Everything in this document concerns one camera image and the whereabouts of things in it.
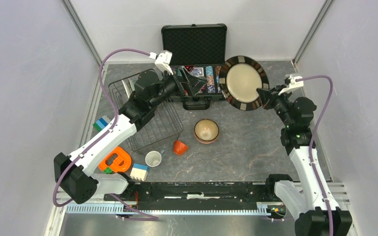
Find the metal wire rack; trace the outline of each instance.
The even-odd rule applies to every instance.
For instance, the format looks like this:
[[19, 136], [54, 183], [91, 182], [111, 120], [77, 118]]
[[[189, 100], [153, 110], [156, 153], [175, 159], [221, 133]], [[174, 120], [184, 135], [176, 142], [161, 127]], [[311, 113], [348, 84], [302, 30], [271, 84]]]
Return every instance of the metal wire rack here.
[[[131, 91], [130, 81], [136, 82], [138, 76], [146, 71], [128, 76], [108, 85], [111, 98], [118, 108], [121, 108], [127, 101], [127, 91]], [[147, 154], [149, 151], [167, 143], [177, 140], [183, 131], [183, 124], [176, 113], [170, 100], [161, 103], [155, 116], [140, 131], [126, 140], [132, 151]]]

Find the white mug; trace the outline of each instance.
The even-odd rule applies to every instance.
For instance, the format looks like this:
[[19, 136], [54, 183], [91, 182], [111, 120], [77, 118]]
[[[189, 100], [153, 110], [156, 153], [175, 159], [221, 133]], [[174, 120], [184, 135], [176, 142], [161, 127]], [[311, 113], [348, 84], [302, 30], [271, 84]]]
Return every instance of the white mug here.
[[156, 167], [160, 165], [161, 158], [164, 155], [164, 150], [158, 151], [150, 151], [146, 155], [146, 164], [150, 167]]

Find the open black case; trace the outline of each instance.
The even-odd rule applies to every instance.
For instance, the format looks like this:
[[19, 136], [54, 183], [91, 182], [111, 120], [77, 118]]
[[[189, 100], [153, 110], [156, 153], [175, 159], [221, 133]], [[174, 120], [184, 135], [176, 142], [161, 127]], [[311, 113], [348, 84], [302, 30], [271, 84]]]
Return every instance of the open black case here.
[[170, 67], [175, 71], [178, 66], [186, 66], [192, 75], [208, 80], [194, 96], [171, 97], [174, 102], [182, 102], [186, 110], [205, 110], [211, 101], [225, 100], [218, 75], [225, 62], [226, 32], [224, 24], [164, 26], [161, 29], [163, 49], [173, 53]]

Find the wall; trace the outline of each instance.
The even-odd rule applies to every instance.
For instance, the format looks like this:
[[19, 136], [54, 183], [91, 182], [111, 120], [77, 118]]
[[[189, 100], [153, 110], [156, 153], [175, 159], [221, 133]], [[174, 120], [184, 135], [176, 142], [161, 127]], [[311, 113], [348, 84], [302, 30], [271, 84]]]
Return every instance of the wall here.
[[[334, 176], [345, 183], [361, 235], [378, 235], [378, 3], [335, 1], [299, 72], [334, 80], [319, 137]], [[306, 82], [305, 90], [321, 108], [328, 83]]]
[[43, 235], [97, 67], [57, 0], [0, 0], [0, 236]]
[[[292, 59], [324, 0], [71, 0], [99, 55], [162, 50], [161, 27], [225, 23], [226, 57]], [[111, 61], [147, 61], [132, 53]]]

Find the brown bowl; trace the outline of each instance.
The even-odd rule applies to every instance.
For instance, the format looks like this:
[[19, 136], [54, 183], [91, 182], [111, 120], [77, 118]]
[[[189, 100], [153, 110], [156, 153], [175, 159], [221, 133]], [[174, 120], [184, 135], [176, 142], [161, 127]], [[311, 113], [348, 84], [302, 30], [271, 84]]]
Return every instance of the brown bowl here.
[[202, 119], [196, 123], [193, 132], [195, 133], [195, 138], [199, 142], [210, 144], [217, 140], [220, 128], [215, 121], [211, 119]]

